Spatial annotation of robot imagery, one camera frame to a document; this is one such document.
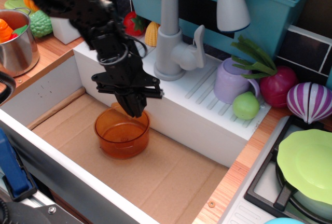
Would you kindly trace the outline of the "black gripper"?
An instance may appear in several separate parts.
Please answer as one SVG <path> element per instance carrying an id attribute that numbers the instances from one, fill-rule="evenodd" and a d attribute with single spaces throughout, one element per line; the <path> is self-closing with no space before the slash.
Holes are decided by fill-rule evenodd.
<path id="1" fill-rule="evenodd" d="M 143 69 L 143 57 L 136 43 L 146 46 L 138 39 L 126 36 L 100 36 L 91 41 L 97 52 L 97 60 L 105 71 L 91 79 L 98 85 L 99 92 L 114 94 L 117 102 L 131 117 L 140 117 L 147 105 L 146 97 L 160 99 L 163 90 L 160 80 Z"/>

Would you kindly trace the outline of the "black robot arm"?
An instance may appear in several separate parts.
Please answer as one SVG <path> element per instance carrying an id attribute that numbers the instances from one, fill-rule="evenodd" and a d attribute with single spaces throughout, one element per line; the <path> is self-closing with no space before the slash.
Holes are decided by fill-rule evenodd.
<path id="1" fill-rule="evenodd" d="M 68 19 L 105 71 L 91 77 L 99 93 L 113 94 L 131 117 L 140 117 L 146 99 L 163 96 L 160 80 L 143 69 L 138 39 L 125 33 L 113 0 L 32 0 L 46 15 Z"/>

